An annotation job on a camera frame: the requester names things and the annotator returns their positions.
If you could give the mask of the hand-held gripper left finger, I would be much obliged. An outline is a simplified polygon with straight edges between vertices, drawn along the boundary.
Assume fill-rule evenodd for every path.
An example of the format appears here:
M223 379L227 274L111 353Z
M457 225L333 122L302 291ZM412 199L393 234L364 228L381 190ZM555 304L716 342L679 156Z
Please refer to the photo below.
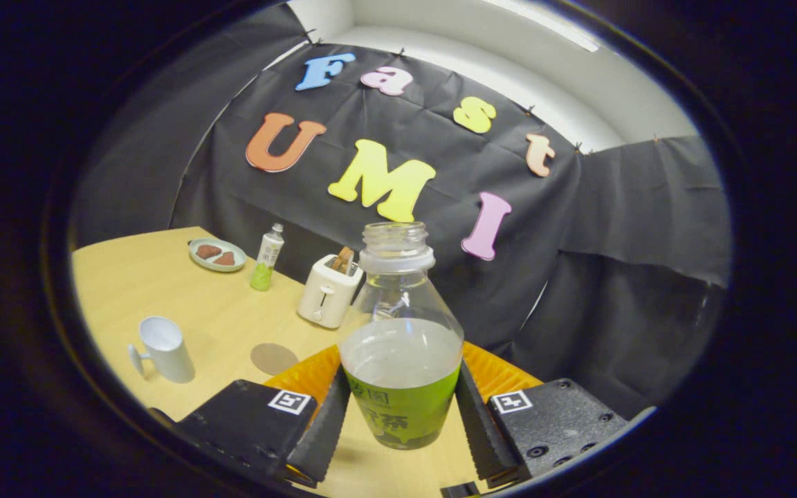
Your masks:
M248 479L326 478L350 387L336 346L260 384L235 380L175 425L198 450Z

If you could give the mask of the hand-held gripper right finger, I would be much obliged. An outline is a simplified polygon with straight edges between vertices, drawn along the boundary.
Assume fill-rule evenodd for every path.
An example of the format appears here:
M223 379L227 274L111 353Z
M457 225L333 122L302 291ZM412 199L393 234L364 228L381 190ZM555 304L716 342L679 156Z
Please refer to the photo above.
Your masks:
M562 472L629 423L578 382L543 382L469 342L455 395L475 472L489 485Z

